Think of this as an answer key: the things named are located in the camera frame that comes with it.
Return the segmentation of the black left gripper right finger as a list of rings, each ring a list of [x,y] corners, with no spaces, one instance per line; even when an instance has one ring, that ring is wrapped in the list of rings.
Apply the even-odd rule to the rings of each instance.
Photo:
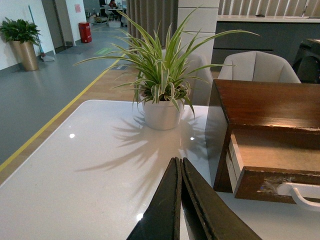
[[[183,158],[182,205],[195,240],[260,240],[212,189],[193,164]]]

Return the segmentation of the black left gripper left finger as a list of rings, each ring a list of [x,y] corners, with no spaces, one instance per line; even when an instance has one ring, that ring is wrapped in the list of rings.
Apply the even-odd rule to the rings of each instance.
[[[152,200],[127,237],[129,240],[178,240],[181,216],[180,159],[171,158]]]

